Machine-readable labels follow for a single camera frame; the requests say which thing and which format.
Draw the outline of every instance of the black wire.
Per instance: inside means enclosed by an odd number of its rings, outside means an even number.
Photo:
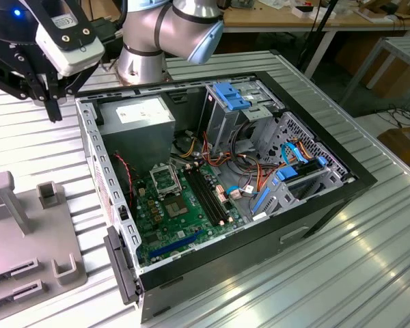
[[[90,5],[90,14],[91,14],[91,20],[94,20],[94,14],[93,14],[93,5],[91,3],[91,0],[88,0],[88,4]]]
[[[400,109],[395,104],[389,104],[389,107],[386,109],[381,109],[375,111],[377,116],[379,116],[382,120],[392,124],[395,127],[402,128],[404,126],[410,126],[410,110],[407,109]],[[389,115],[389,117],[394,120],[395,122],[393,123],[390,119],[384,118],[381,114],[386,113]],[[398,119],[397,116],[401,116],[408,120],[408,122],[402,122]]]
[[[305,42],[304,42],[302,48],[301,48],[301,51],[299,52],[297,65],[300,64],[301,56],[302,56],[302,54],[303,54],[304,52],[306,52],[306,50],[307,50],[308,38],[309,38],[309,36],[311,35],[311,33],[313,33],[314,27],[316,26],[316,21],[317,21],[317,18],[318,18],[318,16],[319,16],[319,12],[320,12],[320,3],[321,3],[321,2],[322,2],[322,1],[319,1],[319,4],[318,4],[318,6],[317,6],[316,18],[314,19],[314,22],[313,22],[313,25],[312,25],[312,29],[310,30],[310,32],[309,32],[307,38],[305,39]]]
[[[302,70],[306,61],[310,61],[310,59],[313,58],[314,52],[316,50],[316,45],[320,43],[320,41],[322,40],[323,37],[323,28],[325,27],[325,25],[327,24],[327,21],[329,19],[329,17],[331,16],[331,13],[333,12],[336,4],[337,4],[338,0],[331,0],[329,2],[327,11],[325,12],[325,15],[322,17],[322,20],[320,21],[316,32],[311,33],[308,36],[307,39],[307,49],[305,50],[305,52],[302,54],[301,56],[301,61],[298,63],[297,65],[297,69],[298,70]]]
[[[128,14],[128,0],[122,0],[122,12],[120,13],[120,17],[115,24],[117,26],[117,29],[121,29],[123,27],[127,14]]]

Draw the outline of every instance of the cardboard box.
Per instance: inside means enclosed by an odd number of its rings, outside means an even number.
[[[408,14],[410,10],[410,0],[401,0],[398,3],[398,10],[396,12],[399,12],[401,14]]]
[[[410,127],[388,130],[378,140],[410,167]]]

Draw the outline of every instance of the table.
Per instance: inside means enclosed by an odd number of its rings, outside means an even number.
[[[360,80],[366,74],[372,63],[383,49],[390,52],[389,58],[392,57],[394,59],[397,57],[410,65],[410,38],[381,38],[349,82],[344,91],[343,97],[340,99],[340,105],[343,106],[343,104],[348,100]],[[410,99],[406,104],[406,107],[410,107]]]
[[[247,33],[247,32],[300,32],[310,31],[313,20],[309,18],[301,19],[292,14],[289,7],[276,10],[261,2],[256,2],[254,9],[228,8],[224,16],[225,29],[227,33]],[[356,13],[348,16],[337,15],[330,20],[324,28],[326,31],[319,44],[312,60],[305,70],[305,75],[311,78],[317,69],[323,55],[327,51],[334,36],[339,31],[398,31],[405,30],[405,36],[410,36],[410,20],[402,23],[371,23]],[[385,72],[393,59],[386,59],[385,64],[374,75],[368,84],[372,88],[381,75]]]
[[[410,327],[410,169],[282,56],[215,55],[203,66],[170,59],[168,68],[175,80],[266,70],[378,183],[318,234],[144,327]],[[98,69],[85,89],[115,85],[113,72]],[[0,91],[0,170],[12,170],[20,190],[64,184],[89,279],[0,327],[138,327],[139,311],[122,304],[103,246],[105,220],[71,99],[62,113],[52,124],[45,110]]]

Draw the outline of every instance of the red wire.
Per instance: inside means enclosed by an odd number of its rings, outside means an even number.
[[[115,157],[117,157],[120,162],[123,163],[124,168],[126,169],[126,173],[128,174],[128,179],[129,179],[129,208],[132,208],[132,176],[131,173],[129,172],[129,167],[128,163],[124,161],[124,159],[119,155],[119,154],[114,154]]]

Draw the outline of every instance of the blue plastic clip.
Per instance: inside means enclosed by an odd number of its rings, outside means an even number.
[[[251,107],[251,103],[244,100],[231,83],[216,83],[214,84],[214,88],[230,111],[238,111],[239,109]]]
[[[298,173],[295,171],[295,169],[291,166],[289,167],[284,167],[282,169],[279,169],[276,171],[276,176],[281,180],[285,181],[287,179],[292,178],[293,176],[297,176]]]
[[[328,161],[323,156],[319,156],[317,160],[319,161],[320,165],[322,165],[322,167],[325,167],[328,165]]]

